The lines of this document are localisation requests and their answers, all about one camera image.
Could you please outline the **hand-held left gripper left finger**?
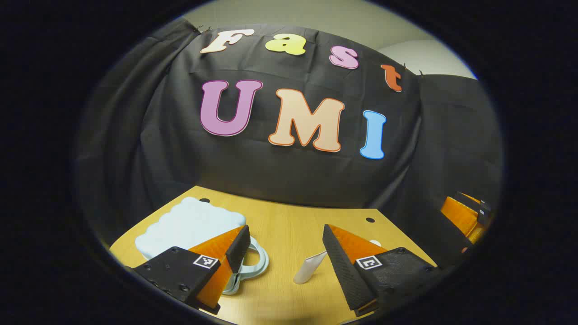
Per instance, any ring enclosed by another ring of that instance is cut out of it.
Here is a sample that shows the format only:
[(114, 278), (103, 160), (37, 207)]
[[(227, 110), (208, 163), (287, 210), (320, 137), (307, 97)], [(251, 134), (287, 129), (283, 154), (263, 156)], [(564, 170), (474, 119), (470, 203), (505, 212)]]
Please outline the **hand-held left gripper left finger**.
[(250, 231), (244, 225), (190, 249), (170, 247), (134, 271), (176, 300), (217, 314), (219, 298), (239, 272), (249, 245)]

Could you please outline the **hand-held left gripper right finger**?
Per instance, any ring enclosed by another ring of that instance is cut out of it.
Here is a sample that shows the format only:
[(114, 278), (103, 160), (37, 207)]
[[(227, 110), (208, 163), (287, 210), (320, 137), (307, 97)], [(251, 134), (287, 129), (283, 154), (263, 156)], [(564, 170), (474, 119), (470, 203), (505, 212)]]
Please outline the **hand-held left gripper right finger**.
[(439, 268), (404, 247), (386, 250), (332, 224), (324, 226), (322, 240), (357, 316), (398, 309), (439, 280)]

